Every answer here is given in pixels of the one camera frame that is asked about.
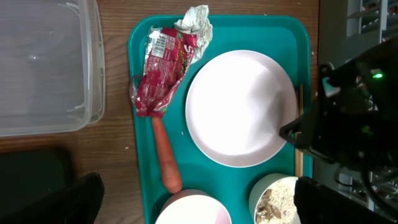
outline cable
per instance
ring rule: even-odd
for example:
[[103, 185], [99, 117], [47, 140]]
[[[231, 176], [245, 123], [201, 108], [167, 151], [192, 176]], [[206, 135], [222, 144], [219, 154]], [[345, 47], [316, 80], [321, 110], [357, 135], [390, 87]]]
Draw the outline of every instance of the cable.
[[344, 184], [344, 183], [341, 183], [341, 182], [340, 182], [339, 175], [340, 175], [340, 170], [341, 170], [342, 168], [343, 168], [343, 166], [339, 166], [339, 167], [336, 169], [335, 176], [334, 176], [335, 182], [336, 182], [337, 184], [343, 185], [344, 187], [354, 187], [354, 184]]
[[369, 197], [373, 200], [373, 202], [383, 211], [388, 213], [392, 218], [398, 220], [398, 211], [393, 209], [387, 202], [383, 201], [373, 190], [370, 180], [369, 180], [369, 171], [366, 165], [363, 165], [363, 169], [361, 171], [362, 183], [368, 193]]

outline bowl rim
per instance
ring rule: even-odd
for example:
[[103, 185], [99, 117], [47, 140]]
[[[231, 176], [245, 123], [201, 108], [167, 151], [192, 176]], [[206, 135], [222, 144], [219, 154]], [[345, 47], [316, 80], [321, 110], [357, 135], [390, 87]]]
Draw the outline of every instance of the bowl rim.
[[[262, 179], [264, 179], [264, 178], [266, 178], [266, 177], [268, 177], [268, 176], [270, 176], [270, 175], [275, 175], [275, 174], [268, 174], [268, 175], [266, 175], [265, 177], [263, 177], [263, 178], [261, 178], [260, 180], [262, 180]], [[285, 177], [282, 177], [282, 178], [280, 178], [280, 179], [277, 179], [276, 181], [274, 181], [272, 184], [270, 184], [262, 193], [261, 193], [261, 195], [260, 195], [260, 197], [258, 198], [258, 200], [257, 200], [257, 202], [256, 202], [256, 206], [254, 207], [254, 214], [253, 214], [253, 220], [254, 220], [254, 223], [256, 223], [256, 213], [257, 213], [257, 207], [259, 206], [259, 203], [260, 203], [260, 199], [261, 199], [261, 197], [265, 194], [265, 192], [268, 190], [268, 189], [270, 189], [273, 185], [275, 185], [278, 181], [280, 181], [280, 180], [284, 180], [284, 179], [294, 179], [295, 181], [297, 181], [299, 178], [298, 177], [295, 177], [295, 176], [290, 176], [290, 175], [285, 175], [285, 174], [281, 174], [281, 175], [284, 175]]]
[[191, 194], [191, 195], [186, 195], [186, 196], [184, 196], [184, 197], [182, 197], [182, 198], [179, 198], [179, 199], [177, 199], [176, 201], [170, 203], [167, 207], [165, 207], [165, 208], [162, 209], [161, 213], [159, 214], [159, 216], [157, 217], [157, 219], [156, 219], [156, 221], [155, 221], [155, 224], [161, 224], [161, 223], [158, 223], [158, 219], [161, 217], [162, 213], [164, 213], [168, 208], [169, 208], [169, 210], [170, 210], [170, 209], [171, 209], [170, 207], [171, 207], [173, 204], [175, 205], [176, 202], [178, 202], [178, 201], [180, 201], [180, 200], [182, 200], [182, 199], [186, 199], [186, 198], [189, 198], [189, 197], [193, 197], [193, 196], [195, 196], [195, 197], [197, 197], [197, 196], [199, 196], [199, 197], [206, 197], [206, 198], [209, 198], [210, 200], [212, 200], [212, 201], [218, 203], [219, 205], [221, 205], [221, 208], [222, 208], [222, 209], [226, 212], [226, 214], [228, 215], [229, 224], [232, 224], [232, 218], [231, 218], [231, 215], [229, 214], [228, 209], [227, 209], [219, 200], [217, 200], [217, 199], [215, 199], [215, 198], [213, 198], [213, 197], [207, 195], [206, 192], [203, 192], [203, 193], [205, 193], [205, 194]]

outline bowl of cereal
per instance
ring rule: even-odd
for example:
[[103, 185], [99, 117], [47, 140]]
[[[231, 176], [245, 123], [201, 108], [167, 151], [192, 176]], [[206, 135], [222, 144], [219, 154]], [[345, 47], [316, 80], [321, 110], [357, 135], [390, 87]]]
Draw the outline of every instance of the bowl of cereal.
[[251, 190], [249, 210], [255, 224], [300, 224], [294, 205], [297, 177], [269, 174]]

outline teal tray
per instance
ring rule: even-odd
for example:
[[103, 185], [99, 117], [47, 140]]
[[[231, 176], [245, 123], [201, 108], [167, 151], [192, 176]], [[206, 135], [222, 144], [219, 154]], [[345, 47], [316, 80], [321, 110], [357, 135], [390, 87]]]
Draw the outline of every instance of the teal tray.
[[[149, 28], [173, 27], [181, 18], [153, 16], [135, 26], [128, 43], [130, 77], [142, 74]], [[232, 168], [212, 161], [201, 153], [189, 135], [185, 122], [187, 92], [197, 71], [217, 55], [231, 50], [254, 50], [278, 62], [296, 90], [303, 84], [304, 110], [307, 110], [311, 104], [310, 41], [304, 26], [292, 17], [209, 16], [209, 19], [213, 24], [213, 40], [203, 58], [189, 68], [163, 121], [183, 188], [199, 189], [219, 200], [228, 209], [234, 224], [253, 223], [248, 208], [253, 185], [275, 172], [294, 175], [293, 146], [286, 144], [272, 159], [254, 167]], [[145, 220], [152, 224], [170, 194], [162, 184], [150, 118], [140, 118], [134, 113], [134, 127]], [[304, 175], [312, 177], [312, 159], [307, 155], [303, 169]]]

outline white bowl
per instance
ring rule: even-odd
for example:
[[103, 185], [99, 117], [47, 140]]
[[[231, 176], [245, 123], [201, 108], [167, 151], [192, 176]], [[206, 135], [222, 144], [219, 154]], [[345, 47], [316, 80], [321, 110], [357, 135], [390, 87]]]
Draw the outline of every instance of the white bowl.
[[201, 190], [182, 190], [162, 207], [155, 224], [232, 224], [231, 217], [216, 199]]
[[293, 84], [270, 57], [250, 50], [221, 54], [197, 73], [185, 115], [193, 142], [210, 159], [250, 167], [286, 143], [279, 129], [296, 117]]
[[[253, 217], [253, 222], [256, 224], [256, 212], [257, 206], [260, 202], [262, 195], [266, 192], [267, 189], [271, 188], [273, 184], [275, 184], [278, 180], [282, 180], [284, 184], [292, 187], [294, 190], [295, 184], [298, 177], [292, 177], [285, 174], [269, 174], [262, 179], [260, 179], [252, 188], [249, 196], [249, 211]], [[300, 224], [299, 215], [296, 214], [293, 224]]]

